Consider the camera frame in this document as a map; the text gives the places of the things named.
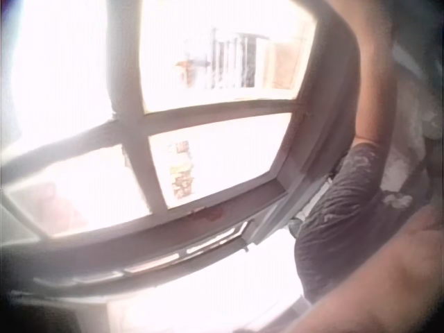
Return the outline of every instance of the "dark shirt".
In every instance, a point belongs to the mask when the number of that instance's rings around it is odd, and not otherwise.
[[[410,196],[382,191],[385,159],[358,144],[298,235],[295,260],[304,295],[316,302],[384,245],[411,214]]]

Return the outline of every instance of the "glass pane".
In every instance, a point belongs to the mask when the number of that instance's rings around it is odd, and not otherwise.
[[[121,146],[53,164],[5,191],[54,237],[150,214]]]
[[[39,237],[25,228],[5,208],[0,207],[1,246],[38,241]]]
[[[112,118],[105,77],[105,0],[23,1],[8,62],[12,103],[3,158]]]
[[[315,25],[292,0],[145,0],[140,70],[147,112],[294,99]]]
[[[266,173],[291,114],[209,123],[149,138],[168,207],[233,187]]]

